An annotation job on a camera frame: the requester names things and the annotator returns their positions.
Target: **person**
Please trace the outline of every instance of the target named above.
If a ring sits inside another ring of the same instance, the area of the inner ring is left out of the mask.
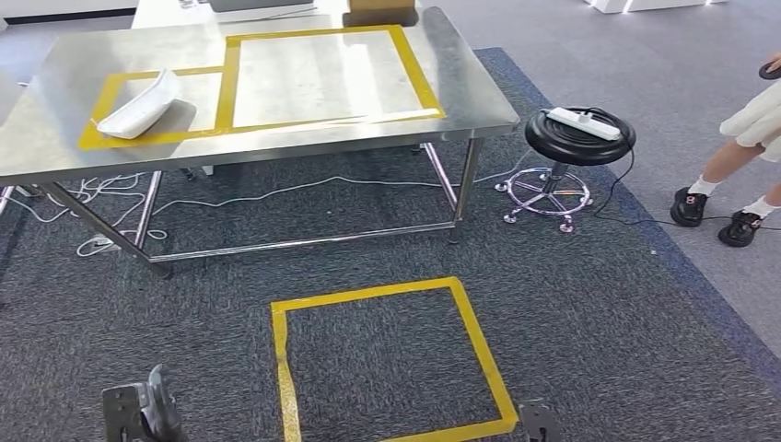
[[[781,69],[781,52],[771,57],[767,71]],[[745,108],[721,123],[724,135],[734,139],[721,147],[705,164],[699,179],[675,193],[670,216],[683,227],[699,227],[705,215],[708,197],[730,175],[761,157],[781,162],[781,81],[749,102]],[[752,244],[762,222],[781,209],[781,182],[753,204],[732,215],[730,224],[718,232],[721,242],[731,247]]]

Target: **white sock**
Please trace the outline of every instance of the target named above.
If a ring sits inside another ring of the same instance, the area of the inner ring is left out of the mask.
[[[705,196],[710,196],[718,184],[718,182],[707,182],[706,180],[703,180],[703,176],[700,175],[697,182],[689,188],[689,193],[701,193]]]
[[[754,204],[743,207],[744,214],[759,215],[762,219],[765,219],[768,215],[772,214],[774,210],[781,209],[765,202],[764,197],[758,199]]]

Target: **floor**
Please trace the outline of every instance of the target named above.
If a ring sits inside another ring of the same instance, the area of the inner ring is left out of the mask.
[[[550,106],[502,50],[477,53],[517,112]],[[481,177],[528,151],[522,133],[490,138],[484,148]],[[464,143],[441,143],[437,151],[457,180]],[[522,166],[540,162],[529,155]],[[605,167],[578,173],[597,198],[614,179]],[[436,181],[426,156],[409,146],[225,165],[211,178],[198,175],[187,181],[177,170],[164,174],[158,207],[225,201],[333,175]],[[0,434],[103,440],[100,390],[138,381],[163,362],[191,440],[279,441],[276,369],[284,358],[305,442],[388,440],[495,420],[486,374],[514,403],[545,399],[562,442],[781,440],[781,376],[767,377],[756,366],[755,356],[768,350],[725,339],[725,323],[740,318],[658,226],[616,229],[583,217],[563,236],[560,220],[535,215],[511,226],[502,220],[511,205],[494,184],[475,186],[471,228],[459,246],[438,232],[192,260],[177,263],[167,281],[119,253],[76,257],[75,246],[89,236],[79,219],[44,225],[9,207],[0,217]],[[91,205],[119,214],[134,201],[100,196]],[[614,201],[605,215],[643,212],[624,187]],[[54,210],[45,200],[35,207]],[[263,222],[269,215],[274,222]],[[150,240],[148,250],[450,217],[441,189],[331,182],[218,210],[172,206],[150,226],[169,238]],[[272,329],[273,301],[296,299],[291,304],[301,307],[301,298],[451,275],[463,284],[496,370],[479,363],[474,322],[462,316],[463,298],[457,304],[447,289],[295,309],[286,313],[286,328]],[[736,335],[752,335],[742,327]],[[275,351],[273,342],[285,335],[285,352],[282,345]],[[481,440],[528,439],[516,425]]]
[[[767,87],[757,75],[781,51],[781,2],[733,0],[604,16],[581,0],[426,0],[442,7],[475,48],[502,47],[558,105],[602,106],[637,129],[630,190],[657,219],[699,175],[723,138],[718,125]],[[623,171],[626,163],[617,163]],[[769,189],[777,165],[758,161],[720,187],[709,215],[728,215]],[[665,227],[700,271],[781,355],[781,233],[747,250],[716,241],[721,221]],[[781,215],[775,217],[781,226]]]
[[[129,29],[133,17],[12,25],[0,32],[0,70],[20,82],[29,82],[57,37],[68,32]]]

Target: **black cable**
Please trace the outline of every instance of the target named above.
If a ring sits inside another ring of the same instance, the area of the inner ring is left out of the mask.
[[[623,220],[623,219],[611,218],[609,216],[601,215],[602,211],[605,209],[605,207],[607,207],[607,205],[612,200],[612,197],[613,197],[613,195],[615,193],[615,187],[618,185],[619,182],[621,182],[621,180],[626,178],[626,176],[629,175],[629,172],[631,172],[632,169],[635,167],[635,147],[629,143],[629,141],[628,141],[629,140],[628,134],[624,130],[621,129],[622,125],[618,123],[621,120],[618,117],[616,117],[615,115],[607,112],[606,110],[602,110],[600,108],[589,108],[588,111],[592,112],[592,113],[597,113],[600,116],[602,116],[602,117],[604,117],[604,118],[606,118],[608,120],[611,120],[612,121],[612,125],[614,127],[619,128],[619,130],[621,130],[621,137],[623,137],[624,140],[626,140],[626,143],[627,143],[627,145],[629,147],[629,155],[630,155],[629,168],[627,168],[626,172],[621,174],[621,176],[616,178],[616,180],[612,183],[611,188],[610,188],[610,192],[608,193],[607,200],[605,200],[605,202],[600,206],[600,208],[597,209],[597,211],[593,213],[593,216],[595,218],[597,218],[597,219],[603,219],[603,220],[606,220],[606,221],[614,221],[616,223],[621,223],[624,226],[637,226],[637,225],[643,224],[643,223],[656,223],[656,224],[665,224],[665,225],[668,225],[668,226],[681,227],[680,225],[678,225],[676,223],[671,223],[670,221],[659,221],[657,219],[639,219],[637,221],[626,221],[626,220]],[[708,217],[703,218],[703,221],[708,221],[708,220],[712,220],[712,219],[728,219],[728,220],[731,221],[732,220],[732,216],[708,216]],[[761,230],[781,231],[781,227],[760,227],[760,229]]]

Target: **white skirt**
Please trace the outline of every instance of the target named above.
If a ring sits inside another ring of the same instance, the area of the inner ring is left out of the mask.
[[[720,132],[734,136],[739,145],[761,144],[762,158],[781,161],[781,81],[751,100],[740,112],[721,123]]]

